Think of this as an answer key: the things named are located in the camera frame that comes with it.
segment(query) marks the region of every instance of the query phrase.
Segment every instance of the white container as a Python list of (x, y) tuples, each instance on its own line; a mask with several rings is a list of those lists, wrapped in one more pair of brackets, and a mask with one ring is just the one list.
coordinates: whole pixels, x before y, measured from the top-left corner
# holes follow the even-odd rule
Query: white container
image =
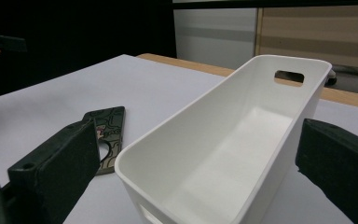
[[(296, 157), (331, 64), (254, 57), (125, 148), (116, 172), (145, 223), (258, 223)], [(304, 76), (279, 84), (277, 71)]]

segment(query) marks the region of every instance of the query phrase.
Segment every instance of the oval handle cutout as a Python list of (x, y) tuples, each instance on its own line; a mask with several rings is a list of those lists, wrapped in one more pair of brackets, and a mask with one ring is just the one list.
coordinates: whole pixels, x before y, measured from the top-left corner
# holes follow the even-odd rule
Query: oval handle cutout
[(300, 87), (304, 83), (304, 75), (301, 73), (278, 70), (275, 73), (274, 80), (279, 84)]

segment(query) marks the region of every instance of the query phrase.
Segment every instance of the white tabletop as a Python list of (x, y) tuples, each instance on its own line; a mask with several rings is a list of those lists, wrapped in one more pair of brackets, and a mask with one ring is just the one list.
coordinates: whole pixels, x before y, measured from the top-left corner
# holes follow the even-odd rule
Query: white tabletop
[[(123, 147), (223, 77), (127, 55), (0, 96), (0, 185), (7, 168), (86, 112), (124, 105)], [(315, 119), (358, 135), (358, 107), (321, 100)], [(95, 177), (65, 223), (141, 223), (116, 174)], [(264, 223), (351, 223), (293, 165)]]

